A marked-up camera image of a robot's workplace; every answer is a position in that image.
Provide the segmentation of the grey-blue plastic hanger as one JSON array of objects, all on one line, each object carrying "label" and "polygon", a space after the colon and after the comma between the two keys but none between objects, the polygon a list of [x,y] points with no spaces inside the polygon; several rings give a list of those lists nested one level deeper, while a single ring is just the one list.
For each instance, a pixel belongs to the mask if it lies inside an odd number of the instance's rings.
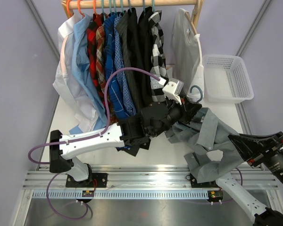
[{"label": "grey-blue plastic hanger", "polygon": [[191,86],[190,95],[194,99],[194,102],[196,103],[202,101],[204,97],[202,89],[197,85]]}]

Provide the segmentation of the grey button shirt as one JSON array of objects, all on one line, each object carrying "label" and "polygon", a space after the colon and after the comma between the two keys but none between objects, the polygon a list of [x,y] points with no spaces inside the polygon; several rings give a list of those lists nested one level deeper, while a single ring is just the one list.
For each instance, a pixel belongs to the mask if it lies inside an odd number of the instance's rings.
[{"label": "grey button shirt", "polygon": [[192,122],[177,122],[165,132],[170,143],[182,142],[192,150],[184,158],[198,183],[214,181],[244,162],[228,138],[238,134],[206,107]]}]

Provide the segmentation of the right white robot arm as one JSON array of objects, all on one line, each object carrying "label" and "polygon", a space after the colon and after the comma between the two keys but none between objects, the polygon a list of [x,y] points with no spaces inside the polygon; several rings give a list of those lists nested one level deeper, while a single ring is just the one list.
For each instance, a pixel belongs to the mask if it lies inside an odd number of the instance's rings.
[{"label": "right white robot arm", "polygon": [[[242,159],[251,167],[264,164],[283,184],[283,132],[268,136],[229,135]],[[218,185],[244,210],[254,226],[283,226],[283,214],[273,210],[245,190],[230,173],[223,176],[216,170],[204,176],[209,186]]]}]

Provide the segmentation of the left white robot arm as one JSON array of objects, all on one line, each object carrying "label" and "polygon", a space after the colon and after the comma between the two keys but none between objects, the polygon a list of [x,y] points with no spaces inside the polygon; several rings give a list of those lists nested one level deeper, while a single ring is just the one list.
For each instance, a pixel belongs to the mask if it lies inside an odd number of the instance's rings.
[{"label": "left white robot arm", "polygon": [[168,131],[175,123],[192,121],[202,105],[182,99],[180,104],[155,102],[135,116],[114,123],[104,130],[76,135],[63,135],[59,130],[50,133],[50,173],[66,173],[77,185],[94,184],[92,168],[77,157],[103,148],[119,148],[132,156],[139,149],[148,149],[150,139]]}]

